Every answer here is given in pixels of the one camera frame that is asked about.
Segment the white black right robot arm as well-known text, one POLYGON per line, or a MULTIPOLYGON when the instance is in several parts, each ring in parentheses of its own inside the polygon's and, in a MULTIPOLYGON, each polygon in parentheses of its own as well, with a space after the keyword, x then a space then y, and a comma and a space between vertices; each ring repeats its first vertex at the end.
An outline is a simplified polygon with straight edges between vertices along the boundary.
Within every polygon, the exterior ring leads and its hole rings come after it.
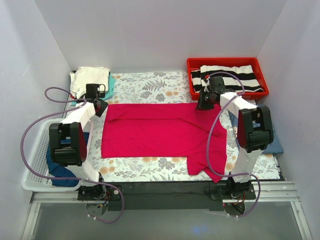
POLYGON ((226 192, 237 199, 250 190, 253 168, 258 157, 274 141, 274 132, 270 109, 257 106, 243 99, 243 92, 227 89, 220 72, 206 76, 208 91, 202 89, 196 106, 198 110, 211 110, 219 105, 238 119, 237 141, 239 151, 236 163, 226 176, 226 192))

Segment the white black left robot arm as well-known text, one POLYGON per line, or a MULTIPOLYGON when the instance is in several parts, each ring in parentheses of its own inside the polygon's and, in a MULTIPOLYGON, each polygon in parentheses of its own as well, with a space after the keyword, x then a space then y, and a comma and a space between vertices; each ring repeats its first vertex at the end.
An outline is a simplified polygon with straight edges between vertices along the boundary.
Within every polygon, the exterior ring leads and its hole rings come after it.
POLYGON ((53 180, 58 187, 76 187, 78 180, 71 178, 99 181, 100 174, 93 169, 88 161, 89 148, 93 135, 93 116, 101 117, 108 104, 100 99, 100 85, 86 84, 83 97, 86 104, 74 110, 59 123, 49 126, 49 145, 46 162, 49 174, 56 178, 67 180, 53 180))

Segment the crimson red t shirt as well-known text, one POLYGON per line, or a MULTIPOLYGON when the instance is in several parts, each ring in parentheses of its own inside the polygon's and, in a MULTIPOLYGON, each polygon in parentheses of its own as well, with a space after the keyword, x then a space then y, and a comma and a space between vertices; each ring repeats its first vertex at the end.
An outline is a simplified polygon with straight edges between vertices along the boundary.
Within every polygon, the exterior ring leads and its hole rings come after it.
POLYGON ((112 104, 101 138, 101 157, 185 157, 187 171, 204 171, 215 183, 227 163, 227 130, 212 124, 221 110, 194 103, 112 104))

